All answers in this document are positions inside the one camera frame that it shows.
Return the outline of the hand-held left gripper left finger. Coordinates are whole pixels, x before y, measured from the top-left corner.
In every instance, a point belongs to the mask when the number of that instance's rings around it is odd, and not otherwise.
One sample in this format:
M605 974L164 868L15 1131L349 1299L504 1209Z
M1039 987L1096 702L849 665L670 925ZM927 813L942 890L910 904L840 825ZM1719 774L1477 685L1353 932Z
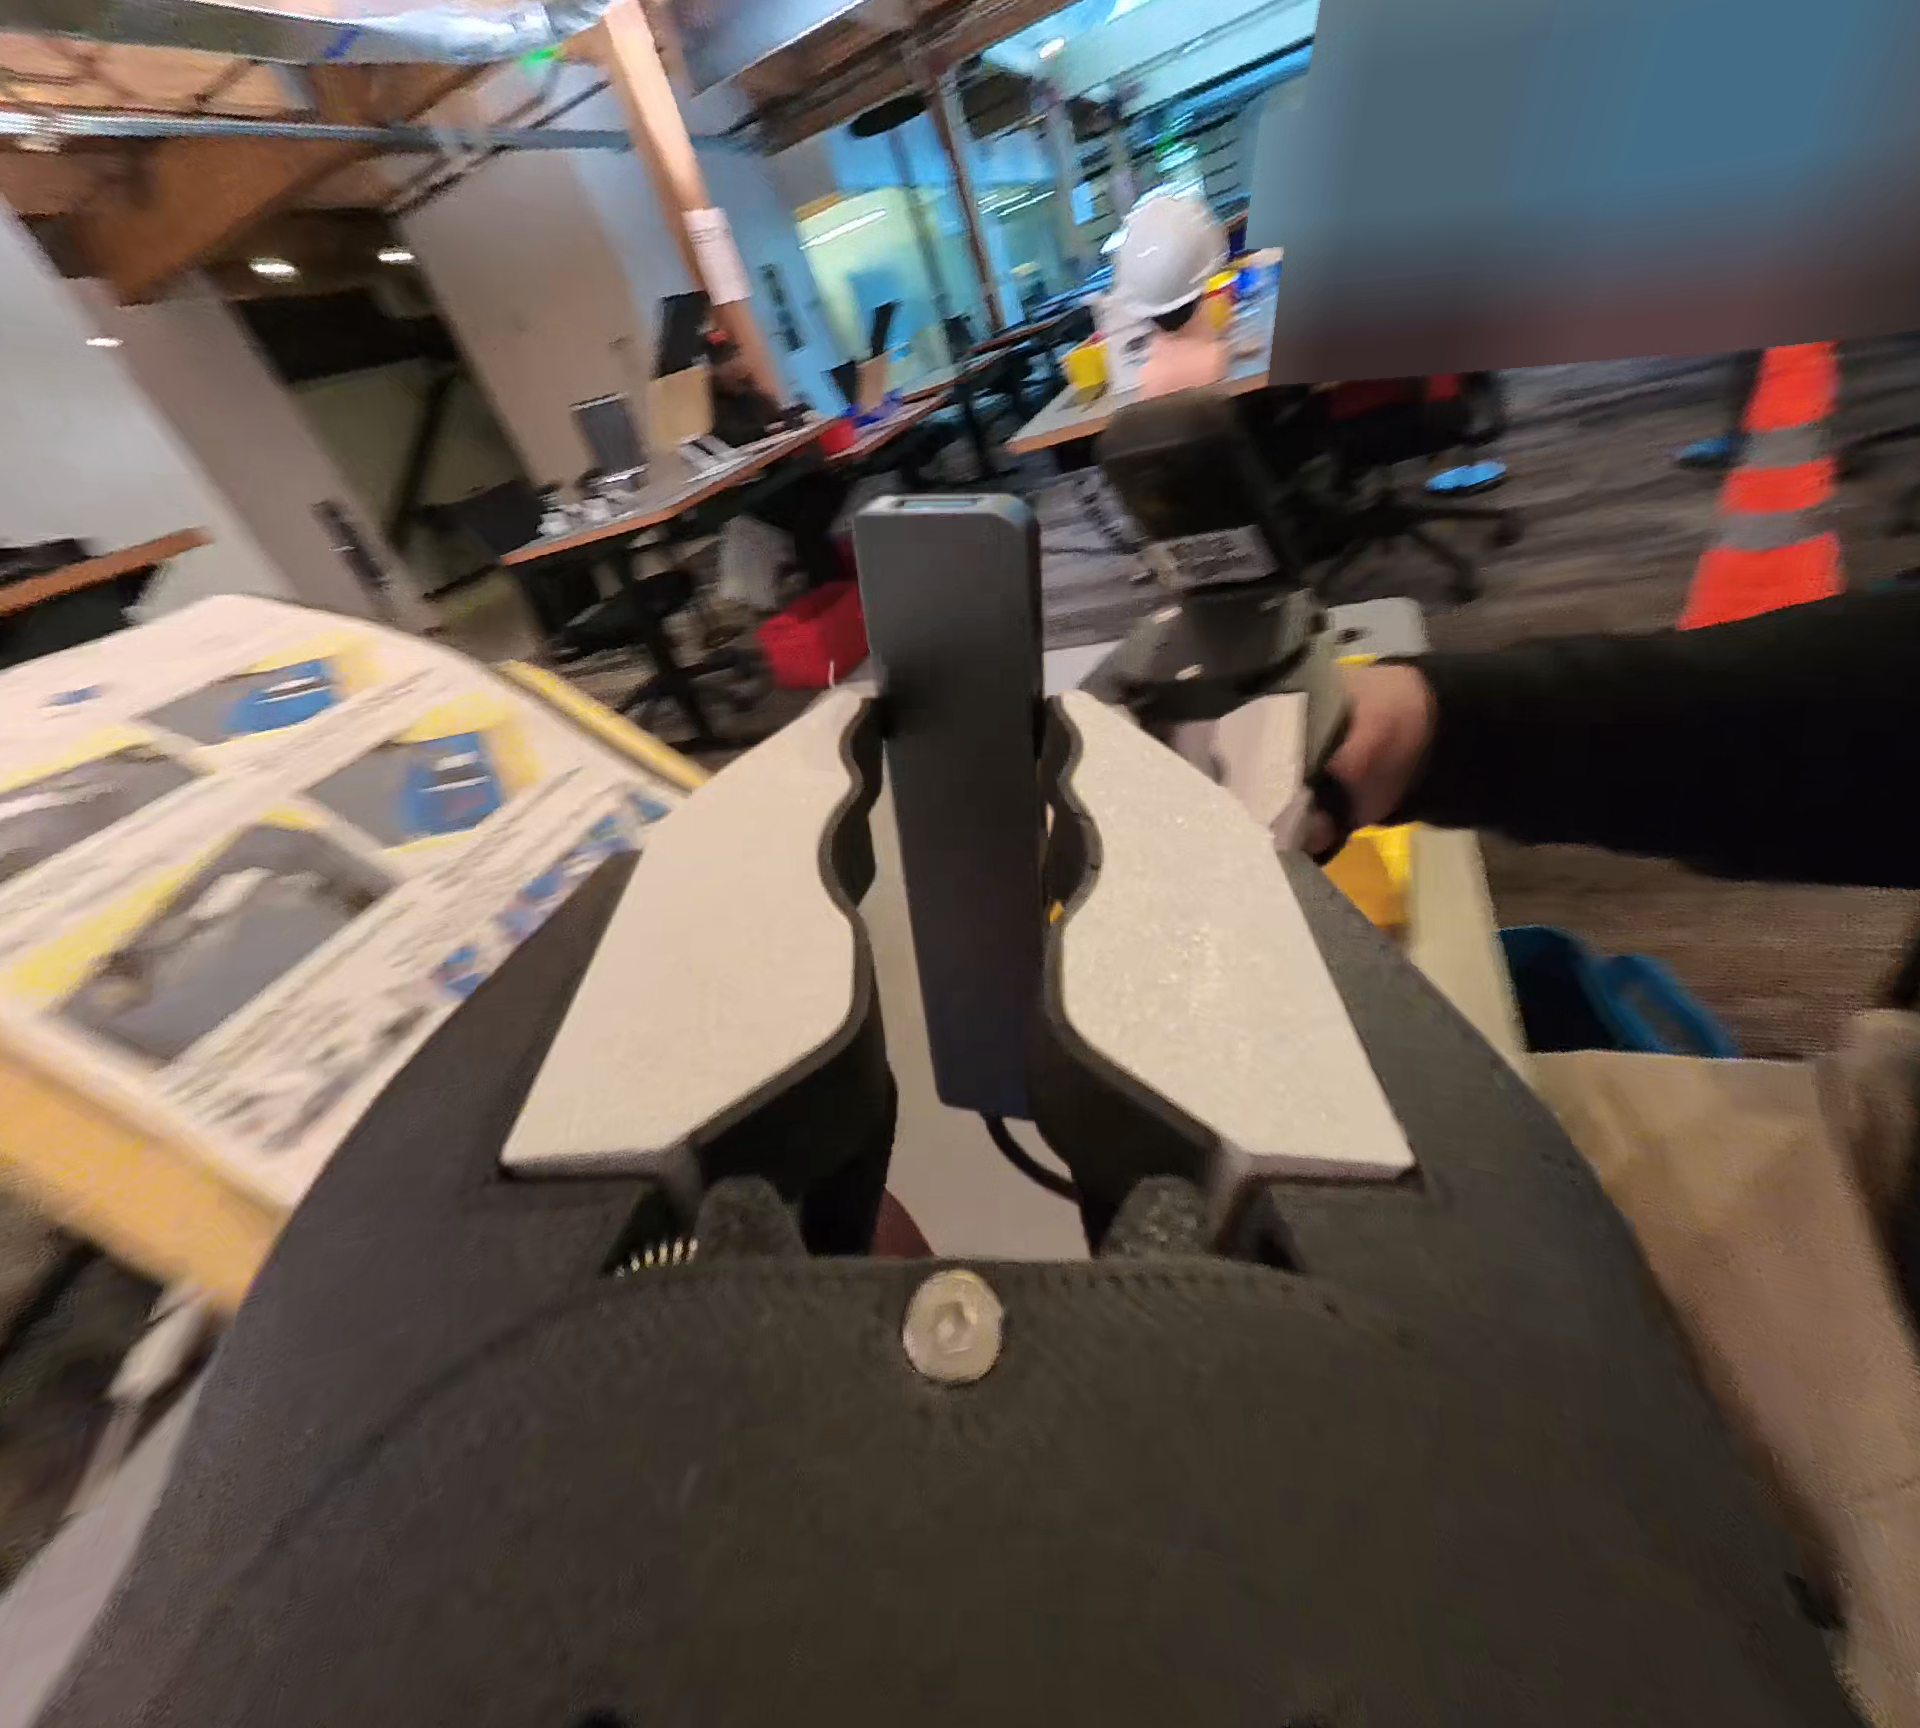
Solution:
M879 702L827 689L644 839L497 1163L808 1198L891 1135L859 899Z

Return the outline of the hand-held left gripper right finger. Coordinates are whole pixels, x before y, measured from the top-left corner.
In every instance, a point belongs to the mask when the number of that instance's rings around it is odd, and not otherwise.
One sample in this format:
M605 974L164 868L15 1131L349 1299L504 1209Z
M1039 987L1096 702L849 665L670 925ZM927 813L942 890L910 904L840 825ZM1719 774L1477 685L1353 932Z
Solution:
M1084 1209L1187 1180L1229 1238L1265 1185L1412 1175L1274 831L1305 797L1305 698L1229 715L1250 797L1085 689L1047 725L1043 1138Z

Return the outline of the dark grey usb hub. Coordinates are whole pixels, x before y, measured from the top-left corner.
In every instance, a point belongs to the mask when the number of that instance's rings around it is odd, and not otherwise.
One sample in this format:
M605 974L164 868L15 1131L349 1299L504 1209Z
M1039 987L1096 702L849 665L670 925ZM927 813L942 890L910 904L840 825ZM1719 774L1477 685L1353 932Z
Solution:
M946 1107L1025 1114L1043 983L1043 551L1012 496L853 517L880 759Z

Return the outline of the person's right forearm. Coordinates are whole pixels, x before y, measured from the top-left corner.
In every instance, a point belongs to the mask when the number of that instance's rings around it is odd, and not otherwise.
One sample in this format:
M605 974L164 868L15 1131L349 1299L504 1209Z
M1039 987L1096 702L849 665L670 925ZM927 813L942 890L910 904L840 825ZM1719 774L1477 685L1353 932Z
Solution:
M1677 631L1423 655L1396 822L1664 858L1744 882L1914 890L1911 578Z

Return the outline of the person's right hand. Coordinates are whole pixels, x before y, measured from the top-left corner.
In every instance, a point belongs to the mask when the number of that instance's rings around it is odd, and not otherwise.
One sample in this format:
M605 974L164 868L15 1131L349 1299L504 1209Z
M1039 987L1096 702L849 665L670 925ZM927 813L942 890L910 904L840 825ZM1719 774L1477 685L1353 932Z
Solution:
M1431 689L1417 660L1344 665L1344 715L1337 744L1308 779L1301 849L1330 860L1353 831L1401 813L1431 740Z

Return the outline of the long wooden desk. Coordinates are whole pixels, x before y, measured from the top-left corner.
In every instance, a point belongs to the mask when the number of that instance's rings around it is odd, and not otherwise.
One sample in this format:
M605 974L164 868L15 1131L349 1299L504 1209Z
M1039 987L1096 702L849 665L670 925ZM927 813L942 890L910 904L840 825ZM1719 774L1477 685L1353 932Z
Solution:
M538 532L497 557L497 567L531 567L612 539L658 532L700 509L743 496L773 476L819 461L819 439L840 419L800 415L795 428L743 447L679 442L652 471L607 476L585 496L565 496L538 517Z
M1218 400L1240 400L1240 393L1254 393L1268 385L1268 369L1265 368L1248 368L1242 373L1223 373L1207 385L1200 385L1203 393L1218 393ZM1137 407L1137 393L1114 393L1114 389L1104 389L1100 400L1075 400L1075 389L1061 389L1057 400L1050 400L1028 421L1020 421L1007 451L1009 453L1032 453L1032 451L1050 451L1050 447L1061 447L1061 442L1084 442L1084 439L1096 439L1112 428L1114 415L1121 415L1128 407Z

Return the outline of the yellow plastic tote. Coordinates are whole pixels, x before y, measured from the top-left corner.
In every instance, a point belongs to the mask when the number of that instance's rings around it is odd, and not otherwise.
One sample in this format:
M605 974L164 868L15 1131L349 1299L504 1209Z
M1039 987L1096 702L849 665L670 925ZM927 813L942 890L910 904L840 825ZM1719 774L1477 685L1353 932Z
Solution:
M1365 921L1401 942L1412 925L1417 849L1422 825L1353 831L1321 868Z

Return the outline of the black office chair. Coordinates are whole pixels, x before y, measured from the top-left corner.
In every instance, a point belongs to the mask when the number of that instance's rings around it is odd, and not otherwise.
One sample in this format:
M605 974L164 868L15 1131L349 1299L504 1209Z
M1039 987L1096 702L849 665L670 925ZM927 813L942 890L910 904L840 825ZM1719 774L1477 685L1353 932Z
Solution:
M1339 521L1339 539L1312 578L1315 601L1330 604L1365 557L1403 544L1443 576L1452 604L1473 604L1481 567L1442 527L1481 527L1492 548L1511 548L1521 517L1429 481L1452 451L1481 461L1500 435L1506 393L1492 369L1315 385L1315 442Z

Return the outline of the white hard hat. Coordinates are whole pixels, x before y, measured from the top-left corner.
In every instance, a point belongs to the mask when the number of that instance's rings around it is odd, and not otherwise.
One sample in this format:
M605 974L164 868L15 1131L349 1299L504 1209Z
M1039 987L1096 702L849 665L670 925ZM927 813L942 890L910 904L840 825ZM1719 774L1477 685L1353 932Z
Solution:
M1137 316L1196 306L1229 267L1229 228L1196 187L1149 187L1118 224L1114 298Z

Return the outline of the red bin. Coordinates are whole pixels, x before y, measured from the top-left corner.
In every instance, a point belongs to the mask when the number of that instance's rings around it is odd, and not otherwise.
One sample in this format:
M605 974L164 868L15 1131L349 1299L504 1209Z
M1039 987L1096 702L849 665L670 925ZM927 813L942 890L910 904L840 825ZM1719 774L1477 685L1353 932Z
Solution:
M792 595L756 622L763 676L786 693L819 693L869 660L869 628L853 576Z

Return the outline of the blue bin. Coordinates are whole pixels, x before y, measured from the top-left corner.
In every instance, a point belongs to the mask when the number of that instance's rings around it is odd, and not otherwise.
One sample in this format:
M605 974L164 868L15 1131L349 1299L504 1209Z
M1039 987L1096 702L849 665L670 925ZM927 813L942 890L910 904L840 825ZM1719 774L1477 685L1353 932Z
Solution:
M1744 1057L1739 1039L1648 954L1602 954L1558 925L1500 925L1530 1050Z

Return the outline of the orange traffic cone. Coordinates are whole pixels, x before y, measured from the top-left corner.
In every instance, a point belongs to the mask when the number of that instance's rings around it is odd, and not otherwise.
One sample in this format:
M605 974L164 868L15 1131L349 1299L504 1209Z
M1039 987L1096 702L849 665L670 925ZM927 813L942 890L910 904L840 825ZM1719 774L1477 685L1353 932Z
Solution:
M1716 628L1843 591L1833 502L1839 349L1765 347L1716 496L1677 628Z

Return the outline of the brown wooden desk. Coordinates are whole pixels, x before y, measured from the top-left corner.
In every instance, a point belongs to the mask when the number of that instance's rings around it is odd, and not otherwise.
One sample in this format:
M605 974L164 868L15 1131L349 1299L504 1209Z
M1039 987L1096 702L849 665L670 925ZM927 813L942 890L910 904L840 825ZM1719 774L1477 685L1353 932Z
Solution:
M138 601L140 586L179 557L194 557L211 544L204 527L179 527L157 539L138 539L127 548L111 548L105 557L89 557L77 563L59 563L23 578L8 578L0 586L0 614L15 621L73 595L105 591L111 604Z

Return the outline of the wooden support post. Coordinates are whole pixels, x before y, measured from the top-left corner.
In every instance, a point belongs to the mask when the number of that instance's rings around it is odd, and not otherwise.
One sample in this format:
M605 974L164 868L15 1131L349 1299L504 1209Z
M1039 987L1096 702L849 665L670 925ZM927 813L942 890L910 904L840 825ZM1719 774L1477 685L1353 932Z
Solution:
M752 312L752 280L725 211L711 201L657 33L640 0L617 0L596 23L596 61L617 93L630 147L648 167L666 235L706 295L719 331L763 393L787 393Z

